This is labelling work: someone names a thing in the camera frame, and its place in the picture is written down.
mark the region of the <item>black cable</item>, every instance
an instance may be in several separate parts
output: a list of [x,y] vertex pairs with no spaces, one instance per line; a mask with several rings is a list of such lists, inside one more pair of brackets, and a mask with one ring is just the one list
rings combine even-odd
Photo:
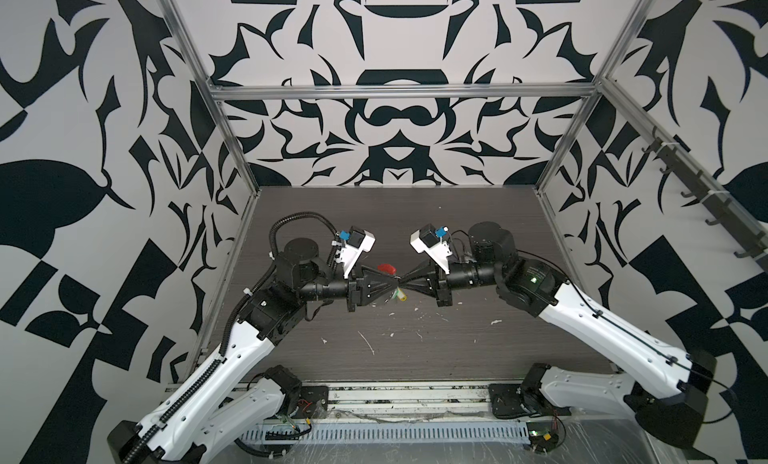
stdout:
[[264,377],[264,373],[258,373],[258,374],[256,374],[255,376],[251,377],[251,378],[250,378],[250,381],[248,381],[248,385],[247,385],[247,386],[245,386],[245,391],[246,391],[246,392],[250,391],[250,385],[251,385],[251,383],[253,383],[255,380],[259,379],[260,377]]
[[312,317],[307,317],[306,315],[304,315],[304,320],[305,320],[306,322],[308,322],[308,323],[311,323],[311,322],[312,322],[312,320],[313,320],[313,319],[314,319],[314,318],[317,316],[317,313],[319,313],[319,312],[320,312],[320,310],[321,310],[323,307],[325,307],[326,305],[329,305],[329,304],[333,304],[334,302],[335,302],[334,300],[324,300],[324,301],[322,301],[322,304],[321,304],[321,305],[318,305],[318,306],[317,306],[317,309],[315,309],[315,312],[312,314]]
[[459,263],[461,263],[462,256],[459,255],[458,251],[456,250],[456,244],[453,242],[453,236],[451,235],[451,233],[448,233],[448,245],[453,251],[453,255],[456,256],[456,259],[459,261]]
[[269,431],[269,432],[264,432],[264,435],[265,436],[272,436],[272,437],[283,437],[286,440],[299,439],[300,437],[305,436],[305,435],[309,434],[310,432],[312,432],[312,424],[307,422],[307,425],[308,425],[308,427],[306,429],[304,429],[303,431],[294,432],[293,434],[283,434],[281,432]]
[[[545,259],[545,258],[543,258],[543,257],[541,257],[541,256],[539,256],[539,255],[537,255],[537,254],[534,254],[533,252],[528,252],[528,251],[525,251],[525,250],[520,250],[520,249],[518,249],[518,252],[521,252],[521,253],[523,253],[523,254],[527,254],[527,255],[529,255],[529,256],[533,256],[533,257],[536,257],[537,259],[543,260],[545,263],[548,263],[548,264],[550,264],[552,267],[554,267],[555,269],[559,270],[559,271],[560,271],[560,272],[561,272],[561,273],[562,273],[562,274],[563,274],[565,277],[567,277],[568,279],[570,279],[570,280],[571,280],[571,282],[573,282],[573,280],[571,279],[571,277],[569,277],[569,276],[568,276],[568,275],[565,273],[565,271],[563,271],[563,270],[562,270],[562,269],[561,269],[561,268],[560,268],[560,267],[559,267],[557,264],[555,264],[555,263],[552,263],[552,261],[550,261],[550,260],[548,260],[548,259]],[[577,287],[577,286],[573,286],[573,287],[574,287],[574,290],[576,291],[576,294],[578,294],[578,296],[581,298],[581,300],[582,300],[582,301],[584,301],[584,305],[586,305],[586,306],[587,306],[587,307],[590,309],[590,311],[592,311],[592,314],[593,314],[595,317],[600,317],[600,318],[602,318],[603,320],[605,320],[606,322],[608,322],[610,325],[613,325],[614,327],[616,327],[616,328],[617,328],[617,329],[619,329],[620,331],[622,331],[622,332],[624,332],[624,333],[628,334],[629,336],[631,336],[632,338],[634,338],[635,340],[637,340],[639,343],[641,343],[641,344],[645,345],[646,347],[648,347],[648,349],[650,349],[650,350],[654,351],[654,353],[656,353],[658,356],[660,356],[660,357],[664,357],[664,358],[665,358],[666,360],[668,360],[669,362],[671,362],[671,363],[675,364],[675,365],[676,365],[676,366],[678,366],[678,367],[681,367],[681,368],[685,369],[685,370],[686,370],[686,371],[688,371],[689,373],[695,374],[695,375],[697,375],[697,376],[699,376],[699,377],[701,377],[701,378],[703,378],[703,379],[706,379],[706,380],[708,380],[708,381],[710,381],[710,382],[713,382],[713,383],[717,384],[718,386],[722,387],[723,389],[725,389],[726,391],[730,392],[730,394],[731,394],[731,395],[734,397],[734,405],[731,407],[730,411],[728,411],[728,413],[727,413],[727,414],[725,414],[724,416],[722,416],[722,417],[720,417],[720,418],[718,418],[718,419],[715,419],[715,420],[712,420],[712,421],[703,421],[703,422],[701,422],[702,424],[714,424],[714,423],[716,423],[716,422],[720,422],[720,421],[723,421],[723,420],[725,420],[725,419],[729,418],[729,417],[730,417],[730,416],[731,416],[731,415],[734,413],[734,407],[737,407],[737,406],[738,406],[738,403],[739,403],[739,397],[736,395],[736,393],[734,392],[734,390],[733,390],[733,389],[731,389],[729,386],[726,386],[726,385],[725,385],[723,382],[720,382],[719,380],[715,379],[715,378],[714,378],[714,376],[712,376],[712,377],[710,377],[710,376],[707,376],[706,374],[700,373],[700,372],[698,372],[698,371],[696,371],[696,370],[693,370],[693,369],[691,369],[690,367],[686,367],[686,366],[684,366],[683,364],[680,364],[680,363],[678,363],[678,362],[677,362],[677,360],[671,360],[669,356],[667,356],[666,354],[662,353],[661,351],[659,351],[658,349],[656,349],[655,347],[653,347],[651,344],[648,344],[647,342],[645,342],[644,340],[642,340],[640,337],[637,337],[636,335],[632,334],[631,332],[629,332],[628,330],[626,330],[626,329],[625,329],[624,327],[622,327],[621,325],[619,325],[619,324],[616,324],[614,321],[610,320],[608,317],[606,317],[605,315],[603,315],[603,313],[602,313],[601,311],[600,311],[600,312],[598,312],[598,311],[597,311],[597,310],[596,310],[594,307],[592,307],[591,305],[589,305],[589,302],[588,302],[588,301],[587,301],[587,299],[584,297],[584,295],[582,295],[582,294],[581,294],[581,291],[578,289],[578,287]]]
[[562,445],[563,445],[563,442],[565,442],[565,438],[566,438],[566,437],[568,437],[568,430],[567,430],[567,429],[565,429],[565,423],[563,422],[563,420],[562,420],[562,419],[560,419],[560,418],[558,417],[558,415],[557,415],[557,414],[555,414],[555,415],[554,415],[554,418],[555,418],[556,420],[558,420],[558,422],[560,422],[560,425],[561,425],[561,426],[562,426],[562,428],[563,428],[563,439],[561,439],[561,440],[558,440],[558,444],[557,444],[557,445],[556,445],[556,446],[555,446],[555,447],[554,447],[552,450],[555,450],[555,449],[559,448],[560,446],[562,446]]
[[471,238],[470,238],[470,236],[469,236],[469,234],[467,234],[467,231],[466,231],[466,230],[461,230],[461,229],[459,229],[459,230],[454,230],[453,232],[454,232],[454,233],[462,233],[462,234],[464,234],[464,235],[467,237],[467,240],[470,240],[470,239],[471,239]]
[[253,447],[248,446],[247,444],[245,444],[239,437],[237,439],[235,439],[235,445],[237,447],[241,448],[242,450],[244,450],[245,452],[251,454],[252,456],[265,457],[267,459],[269,459],[270,456],[272,456],[273,459],[277,458],[277,457],[283,457],[282,454],[275,454],[274,452],[267,452],[267,451],[261,451],[261,450],[258,450],[258,449],[254,449]]
[[[211,377],[211,375],[214,373],[216,368],[221,365],[220,360],[215,360],[214,362],[210,363],[210,366],[200,375],[200,377],[197,378],[195,382],[192,383],[189,388],[184,391],[184,393],[179,397],[179,399],[176,400],[165,412],[163,412],[163,415],[160,416],[160,422],[166,423],[168,422],[168,419],[178,411],[181,406],[184,405],[184,403],[192,397],[192,395],[197,392],[197,390],[203,386],[203,384]],[[132,448],[128,451],[128,454],[125,455],[123,458],[123,464],[130,464],[133,462],[139,454],[144,450],[144,448],[147,446],[149,441],[154,437],[155,434],[158,433],[160,430],[160,427],[157,424],[152,425],[139,439]]]
[[[282,219],[278,220],[272,225],[272,228],[270,229],[270,250],[272,251],[272,258],[276,258],[279,251],[277,250],[277,231],[280,230],[280,228],[284,225],[286,225],[288,222],[293,222],[294,220],[299,219],[317,219],[321,221],[323,224],[325,224],[326,227],[328,227],[328,230],[331,231],[331,234],[333,234],[333,239],[338,240],[339,233],[336,231],[336,228],[333,226],[330,220],[326,219],[323,215],[317,213],[317,212],[297,212],[292,213],[289,216],[285,216]],[[328,266],[331,268],[331,277],[333,275],[333,272],[336,270],[336,246],[331,246],[331,252],[328,255],[328,260],[326,261]]]
[[254,285],[253,289],[250,290],[250,295],[244,295],[237,303],[237,305],[235,305],[234,309],[232,309],[230,316],[226,318],[224,332],[221,335],[221,344],[219,345],[219,354],[221,354],[222,357],[226,357],[226,349],[230,345],[230,334],[232,334],[232,327],[235,325],[237,316],[240,315],[240,311],[242,311],[248,301],[253,298],[253,294],[255,294],[257,290],[261,289],[261,286],[264,286],[264,283],[272,276],[274,272],[275,262],[272,261],[269,269],[267,269],[264,273],[264,276],[262,276],[261,279],[259,279],[259,281]]

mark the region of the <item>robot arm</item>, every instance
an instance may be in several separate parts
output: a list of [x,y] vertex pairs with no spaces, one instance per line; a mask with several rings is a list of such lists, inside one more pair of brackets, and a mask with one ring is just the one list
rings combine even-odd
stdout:
[[[412,239],[414,249],[430,256],[438,253],[443,242],[436,242],[434,233],[431,225],[423,227],[418,242]],[[514,418],[552,413],[554,407],[580,407],[634,416],[659,440],[692,447],[704,419],[714,357],[688,354],[611,313],[558,270],[520,257],[510,232],[496,223],[475,224],[468,237],[471,260],[454,258],[447,267],[437,260],[426,261],[403,276],[400,287],[435,297],[438,305],[452,305],[454,289],[496,286],[505,303],[575,335],[625,372],[602,376],[536,364],[520,392],[507,396],[516,400],[516,410],[507,408],[497,416]]]
[[[276,249],[276,229],[292,218],[327,222],[319,214],[308,214],[278,221],[270,231],[272,248]],[[334,248],[340,249],[327,261],[318,258],[312,239],[293,239],[283,252],[273,250],[273,264],[254,289],[245,289],[222,344],[154,411],[139,422],[123,421],[110,433],[116,462],[205,464],[254,424],[296,409],[301,381],[283,366],[267,370],[253,389],[221,404],[245,374],[306,318],[308,301],[346,297],[347,309],[353,311],[397,287],[396,277],[355,267],[362,252],[370,251],[372,234],[354,227],[336,234],[330,222],[326,225],[334,233]]]

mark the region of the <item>hook rack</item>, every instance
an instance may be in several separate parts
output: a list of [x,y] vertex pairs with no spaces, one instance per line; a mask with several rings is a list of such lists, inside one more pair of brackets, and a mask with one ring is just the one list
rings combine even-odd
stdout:
[[712,214],[714,219],[707,219],[706,223],[722,226],[739,243],[744,251],[736,251],[734,255],[740,259],[751,257],[768,273],[768,237],[763,224],[744,209],[621,85],[610,78],[600,77],[598,91],[626,117],[643,139],[650,142],[643,153],[655,153],[664,163],[661,172],[664,175],[673,173],[687,187],[687,192],[681,193],[682,197],[696,197],[698,203]]
[[768,237],[763,225],[758,222],[734,197],[718,183],[680,145],[662,143],[657,138],[644,152],[656,152],[666,167],[665,175],[674,173],[688,188],[681,192],[685,198],[696,197],[699,203],[710,211],[714,219],[706,219],[709,226],[723,228],[741,245],[744,251],[735,251],[738,259],[751,257],[768,273]]

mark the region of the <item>patterned wallpaper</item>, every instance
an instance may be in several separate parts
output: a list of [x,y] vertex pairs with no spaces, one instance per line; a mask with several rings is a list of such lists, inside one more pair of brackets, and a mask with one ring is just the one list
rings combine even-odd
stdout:
[[176,382],[248,190],[154,0],[0,0],[4,462],[110,462]]
[[215,84],[591,80],[635,0],[177,0]]
[[[768,0],[658,0],[618,82],[755,217],[768,221]],[[593,296],[630,322],[717,358],[691,460],[768,459],[768,275],[602,100],[547,196]]]
[[[635,0],[177,0],[214,84],[591,81]],[[260,185],[533,184],[577,98],[229,102]]]
[[619,84],[768,222],[768,0],[658,0]]
[[533,184],[577,97],[231,101],[261,185]]

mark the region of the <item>white debris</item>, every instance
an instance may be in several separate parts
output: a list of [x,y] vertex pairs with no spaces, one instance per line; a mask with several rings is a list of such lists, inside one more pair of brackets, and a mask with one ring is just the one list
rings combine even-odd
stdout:
[[357,333],[360,334],[360,337],[362,337],[362,340],[366,341],[366,344],[368,344],[368,348],[371,350],[371,354],[375,356],[376,352],[373,351],[373,348],[371,347],[370,342],[368,342],[368,339],[366,339],[366,337],[360,331],[357,331]]

